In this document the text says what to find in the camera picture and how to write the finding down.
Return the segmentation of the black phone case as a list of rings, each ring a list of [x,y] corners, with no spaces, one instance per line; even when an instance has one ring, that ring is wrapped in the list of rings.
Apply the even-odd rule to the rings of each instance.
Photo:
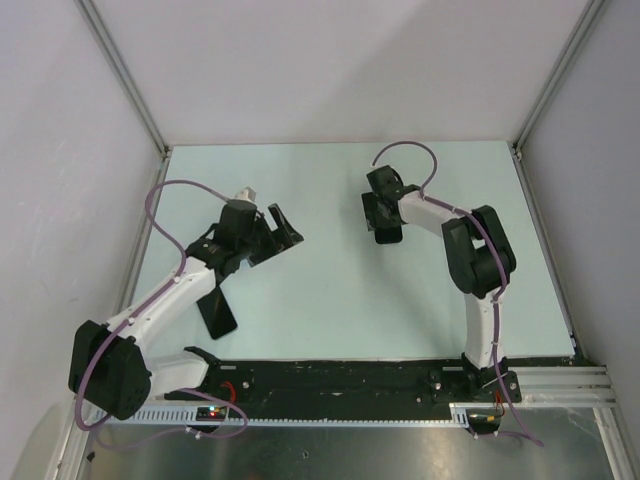
[[[373,192],[363,193],[361,200],[367,230],[374,234],[375,242],[379,245],[400,243],[403,240],[403,220],[398,203]]]

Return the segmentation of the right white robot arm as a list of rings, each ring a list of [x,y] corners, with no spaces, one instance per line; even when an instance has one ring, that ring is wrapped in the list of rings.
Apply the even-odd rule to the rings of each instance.
[[[406,185],[390,166],[367,174],[371,187],[361,195],[367,228],[378,244],[397,244],[402,227],[413,225],[440,237],[449,275],[464,295],[466,344],[462,354],[464,393],[486,400],[507,371],[501,345],[502,298],[516,258],[495,209],[471,211],[449,205]]]

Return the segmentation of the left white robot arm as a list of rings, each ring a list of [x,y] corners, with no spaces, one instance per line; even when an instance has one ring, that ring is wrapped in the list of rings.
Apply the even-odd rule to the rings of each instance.
[[[76,400],[126,420],[148,399],[180,389],[201,399],[214,397],[222,376],[210,367],[210,355],[192,347],[156,359],[149,353],[192,305],[200,309],[212,338],[236,329],[221,283],[241,263],[255,267],[304,240],[278,205],[268,210],[274,228],[252,201],[228,201],[218,221],[187,247],[177,269],[154,292],[105,323],[84,322],[75,334],[68,380]]]

